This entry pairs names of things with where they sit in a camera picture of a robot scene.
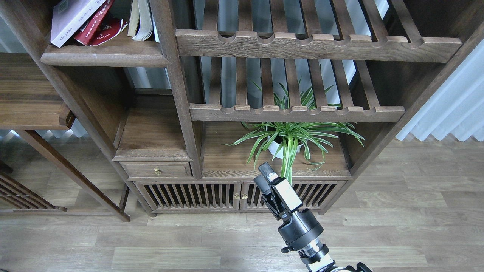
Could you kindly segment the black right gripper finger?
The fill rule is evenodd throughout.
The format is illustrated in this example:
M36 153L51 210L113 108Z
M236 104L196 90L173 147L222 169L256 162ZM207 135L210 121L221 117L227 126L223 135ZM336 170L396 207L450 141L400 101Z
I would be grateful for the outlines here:
M277 179L277 173L271 168L268 162L264 162L259 167L259 172L267 181L273 181Z

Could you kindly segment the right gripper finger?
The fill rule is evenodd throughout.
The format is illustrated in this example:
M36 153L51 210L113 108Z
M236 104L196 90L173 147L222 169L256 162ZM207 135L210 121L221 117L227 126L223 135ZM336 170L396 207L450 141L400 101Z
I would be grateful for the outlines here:
M268 184L267 179L263 175L256 176L254 178L254 182L263 195L271 194L271 186Z

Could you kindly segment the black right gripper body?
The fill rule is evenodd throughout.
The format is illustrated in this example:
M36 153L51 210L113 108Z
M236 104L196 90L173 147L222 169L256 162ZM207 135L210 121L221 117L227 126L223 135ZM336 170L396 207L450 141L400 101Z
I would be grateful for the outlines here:
M271 194L263 195L262 198L276 220L283 220L278 232L286 247L281 252L324 252L324 245L319 240L324 230L322 225L311 210L299 210L303 203L287 179L277 178L268 181L268 184L271 186Z

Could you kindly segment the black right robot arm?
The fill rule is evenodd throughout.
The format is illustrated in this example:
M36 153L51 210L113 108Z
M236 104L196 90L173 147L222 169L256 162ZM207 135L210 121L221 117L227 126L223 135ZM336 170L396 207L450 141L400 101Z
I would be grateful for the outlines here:
M259 166L261 174L254 182L261 190L262 199L276 220L283 220L278 228L286 247L282 253L295 251L310 272L370 272L358 262L356 267L338 267L329 249L320 241L323 227L309 209L300 210L303 203L286 178L278 176L268 162Z

